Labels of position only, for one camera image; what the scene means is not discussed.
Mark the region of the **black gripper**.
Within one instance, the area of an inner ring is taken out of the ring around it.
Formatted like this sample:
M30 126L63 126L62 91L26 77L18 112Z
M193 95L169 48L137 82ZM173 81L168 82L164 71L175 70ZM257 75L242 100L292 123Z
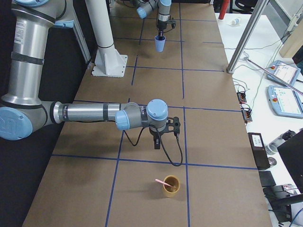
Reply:
M153 136L154 149L160 149L160 139L161 136L165 133L165 130L159 131L159 129L149 127L149 131Z
M157 28L159 30L158 37L164 37L164 30L167 29L168 21L157 20Z

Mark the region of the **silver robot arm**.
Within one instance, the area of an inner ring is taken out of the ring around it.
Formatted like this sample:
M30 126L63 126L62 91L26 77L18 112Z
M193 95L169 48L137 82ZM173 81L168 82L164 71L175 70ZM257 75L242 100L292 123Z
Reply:
M141 19L157 10L158 40L163 41L165 39L164 30L167 28L167 24L171 24L172 29L175 28L175 21L171 20L170 15L171 0L130 0L130 3L136 8L136 12Z
M20 140L49 124L62 122L114 122L121 131L149 128L154 147L162 148L168 132L168 107L160 99L147 106L136 103L63 104L39 99L48 31L51 27L75 28L86 61L89 50L83 39L71 0L14 0L16 30L9 89L0 100L0 136Z

